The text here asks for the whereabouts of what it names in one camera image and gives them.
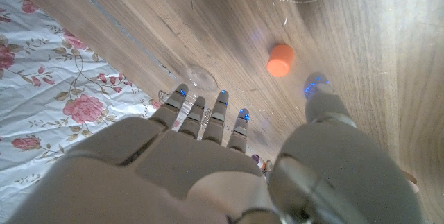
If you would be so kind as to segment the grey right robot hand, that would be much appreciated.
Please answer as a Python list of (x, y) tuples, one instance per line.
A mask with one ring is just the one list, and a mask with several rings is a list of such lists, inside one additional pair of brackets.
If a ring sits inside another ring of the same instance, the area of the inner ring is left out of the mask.
[(329, 80), (311, 74), (306, 123), (263, 172), (246, 154), (248, 110), (223, 146), (228, 93), (205, 128), (197, 98), (173, 130), (188, 88), (152, 117), (128, 117), (75, 145), (11, 223), (422, 223), (398, 165), (351, 119)]

